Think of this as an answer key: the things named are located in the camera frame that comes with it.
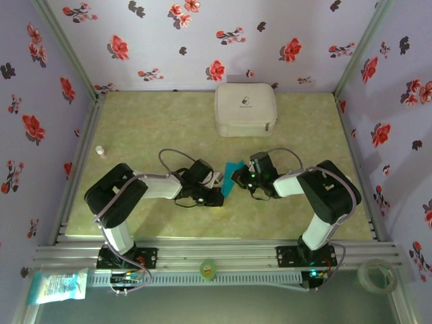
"lavender wall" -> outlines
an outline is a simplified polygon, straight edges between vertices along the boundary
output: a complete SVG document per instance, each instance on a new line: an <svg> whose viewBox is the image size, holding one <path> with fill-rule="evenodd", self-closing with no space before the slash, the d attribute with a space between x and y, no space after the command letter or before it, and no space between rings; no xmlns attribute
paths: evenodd
<svg viewBox="0 0 432 324"><path fill-rule="evenodd" d="M0 322L11 323L35 248L49 243L90 96L29 0L2 3L0 44Z"/></svg>
<svg viewBox="0 0 432 324"><path fill-rule="evenodd" d="M432 317L432 2L395 1L344 89L344 121L386 236L413 269Z"/></svg>
<svg viewBox="0 0 432 324"><path fill-rule="evenodd" d="M100 91L333 91L377 0L46 2Z"/></svg>

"plastic bag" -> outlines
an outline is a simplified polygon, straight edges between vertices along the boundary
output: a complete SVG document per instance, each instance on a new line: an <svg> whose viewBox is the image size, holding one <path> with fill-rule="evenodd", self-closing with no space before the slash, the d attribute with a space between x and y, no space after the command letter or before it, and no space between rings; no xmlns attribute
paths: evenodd
<svg viewBox="0 0 432 324"><path fill-rule="evenodd" d="M66 299L84 299L86 297L88 269L75 273L34 274L28 304L44 304Z"/></svg>

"teal cloth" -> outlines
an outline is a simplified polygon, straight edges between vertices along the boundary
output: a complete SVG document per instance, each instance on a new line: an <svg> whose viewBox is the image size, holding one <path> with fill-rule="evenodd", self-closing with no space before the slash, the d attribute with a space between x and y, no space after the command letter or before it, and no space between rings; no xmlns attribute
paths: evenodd
<svg viewBox="0 0 432 324"><path fill-rule="evenodd" d="M243 167L244 162L243 160L241 160L239 163L232 163L232 162L228 162L227 165L225 166L225 173L223 175L223 183L222 183L222 195L227 198L230 193L232 188L234 188L234 181L231 180L231 176L232 174L236 171L239 170Z"/></svg>

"beige table surface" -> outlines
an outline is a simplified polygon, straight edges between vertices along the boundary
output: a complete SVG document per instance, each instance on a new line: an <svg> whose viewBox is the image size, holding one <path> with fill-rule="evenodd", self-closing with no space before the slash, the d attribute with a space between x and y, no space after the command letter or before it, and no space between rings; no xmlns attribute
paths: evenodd
<svg viewBox="0 0 432 324"><path fill-rule="evenodd" d="M346 139L331 93L276 93L278 123L273 135L224 138L214 125L214 93L210 92L110 92L97 126L75 199L66 235L100 236L84 193L112 167L127 163L133 170L165 173L157 154L175 148L202 158L215 171L227 162L248 160L259 151L284 146L297 152L304 165L333 161L358 187ZM101 159L95 147L107 156ZM279 173L297 169L288 152L270 153ZM172 170L191 162L175 153L164 153ZM296 239L308 227L313 210L304 195L270 201L253 200L247 190L234 187L223 207L185 209L172 200L142 199L128 217L133 236L189 238L288 238ZM370 240L365 210L355 214L336 232L335 239Z"/></svg>

